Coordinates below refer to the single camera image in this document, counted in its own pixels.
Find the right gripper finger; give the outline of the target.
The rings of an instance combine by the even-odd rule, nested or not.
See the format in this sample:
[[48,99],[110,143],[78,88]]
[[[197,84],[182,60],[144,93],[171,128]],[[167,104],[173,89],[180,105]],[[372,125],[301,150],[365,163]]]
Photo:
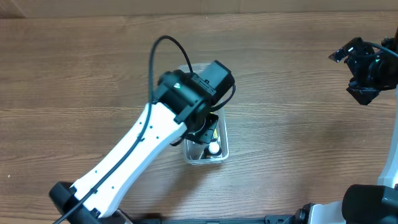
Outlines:
[[351,54],[355,50],[359,49],[359,47],[361,46],[362,43],[363,43],[362,38],[355,37],[351,41],[349,41],[347,44],[342,46],[342,48],[340,48],[336,52],[333,52],[331,55],[329,55],[328,58],[334,62],[340,62],[342,59],[347,57],[349,54]]
[[361,105],[368,105],[375,99],[379,94],[380,90],[375,88],[360,88],[360,87],[348,87],[347,92],[351,94],[351,96]]

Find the blue VapoDrops box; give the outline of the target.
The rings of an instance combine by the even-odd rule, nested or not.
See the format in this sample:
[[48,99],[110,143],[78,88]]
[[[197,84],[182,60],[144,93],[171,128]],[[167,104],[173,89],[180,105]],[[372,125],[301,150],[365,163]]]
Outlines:
[[214,130],[212,139],[218,139],[217,130]]

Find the dark brown syrup bottle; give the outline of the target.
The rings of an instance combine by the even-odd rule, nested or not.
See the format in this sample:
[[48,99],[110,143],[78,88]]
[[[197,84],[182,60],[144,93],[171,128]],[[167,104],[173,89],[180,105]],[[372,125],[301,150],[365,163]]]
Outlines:
[[222,155],[221,146],[218,142],[210,142],[209,145],[204,150],[204,158],[205,159],[212,159],[218,158]]

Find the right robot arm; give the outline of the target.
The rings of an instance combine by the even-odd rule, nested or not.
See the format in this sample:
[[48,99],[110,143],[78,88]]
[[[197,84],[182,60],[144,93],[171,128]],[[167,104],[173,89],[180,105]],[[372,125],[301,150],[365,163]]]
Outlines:
[[[380,44],[355,37],[329,58],[347,64],[353,76],[346,90],[361,105],[397,88],[397,37]],[[397,131],[375,185],[351,185],[342,200],[308,203],[283,223],[397,223]]]

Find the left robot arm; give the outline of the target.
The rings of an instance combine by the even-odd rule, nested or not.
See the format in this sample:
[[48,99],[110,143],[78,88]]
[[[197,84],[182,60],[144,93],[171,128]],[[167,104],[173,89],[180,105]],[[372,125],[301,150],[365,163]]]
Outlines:
[[118,208],[131,185],[167,146],[190,141],[210,147],[219,100],[234,88],[231,71],[217,60],[200,73],[165,72],[153,100],[106,157],[74,183],[57,182],[50,190],[59,222],[126,223]]

